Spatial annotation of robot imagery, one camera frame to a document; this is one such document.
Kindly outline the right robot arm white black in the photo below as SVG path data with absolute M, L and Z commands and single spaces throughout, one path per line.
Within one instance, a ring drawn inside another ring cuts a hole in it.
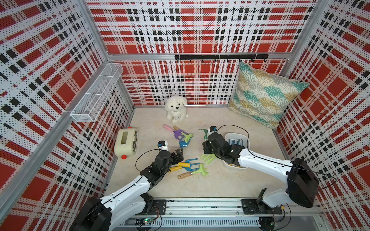
M 302 159 L 281 160 L 261 155 L 244 146 L 229 144 L 225 138 L 213 132 L 202 143 L 205 155 L 214 154 L 218 159 L 237 167 L 247 167 L 268 174 L 284 183 L 281 189 L 268 191 L 262 189 L 259 204 L 270 208 L 295 203 L 312 208 L 318 192 L 319 180 L 308 164 Z

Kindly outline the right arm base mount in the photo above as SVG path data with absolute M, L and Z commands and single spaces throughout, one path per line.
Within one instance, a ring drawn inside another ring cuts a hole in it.
M 281 215 L 283 214 L 281 206 L 271 208 L 263 202 L 262 197 L 266 190 L 267 188 L 262 189 L 256 199 L 242 199 L 241 200 L 241 206 L 242 206 L 244 215 L 273 215 L 273 214 Z

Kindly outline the light green rake wooden handle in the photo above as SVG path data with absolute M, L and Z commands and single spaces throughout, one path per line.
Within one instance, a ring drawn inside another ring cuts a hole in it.
M 192 176 L 194 174 L 197 174 L 197 173 L 200 173 L 202 176 L 208 176 L 209 175 L 209 172 L 206 171 L 205 165 L 200 164 L 198 170 L 180 174 L 180 175 L 178 175 L 177 178 L 179 180 L 182 180 L 182 179 L 185 179 L 185 178 L 190 177 L 190 176 Z

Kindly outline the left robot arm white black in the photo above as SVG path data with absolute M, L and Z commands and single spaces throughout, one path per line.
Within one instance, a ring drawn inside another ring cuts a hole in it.
M 92 197 L 73 221 L 71 231 L 112 231 L 128 218 L 149 212 L 153 197 L 148 193 L 170 171 L 184 160 L 184 150 L 170 153 L 160 150 L 155 161 L 129 184 L 102 198 Z

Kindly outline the white plastic storage box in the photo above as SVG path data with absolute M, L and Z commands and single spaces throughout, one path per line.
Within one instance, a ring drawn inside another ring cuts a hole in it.
M 227 133 L 225 136 L 225 140 L 228 142 L 229 145 L 237 144 L 244 147 L 245 149 L 247 148 L 247 145 L 250 144 L 249 138 L 247 136 L 233 132 Z M 226 162 L 224 162 L 223 165 L 234 169 L 247 169 L 247 167 L 239 167 L 233 164 L 228 164 Z

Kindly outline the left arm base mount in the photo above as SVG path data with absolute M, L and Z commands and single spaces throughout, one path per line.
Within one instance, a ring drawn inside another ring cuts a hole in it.
M 165 215 L 167 200 L 155 199 L 149 193 L 140 195 L 144 199 L 145 207 L 138 215 Z

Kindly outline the light green fork wooden handle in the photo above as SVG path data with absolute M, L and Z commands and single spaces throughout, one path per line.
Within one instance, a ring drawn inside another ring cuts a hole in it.
M 203 154 L 200 158 L 203 160 L 204 164 L 208 165 L 217 157 L 215 154 Z

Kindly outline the dark green rake wooden handle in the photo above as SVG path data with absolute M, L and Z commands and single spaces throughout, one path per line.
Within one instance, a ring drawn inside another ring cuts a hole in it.
M 199 129 L 200 131 L 204 132 L 204 140 L 208 139 L 208 129 Z

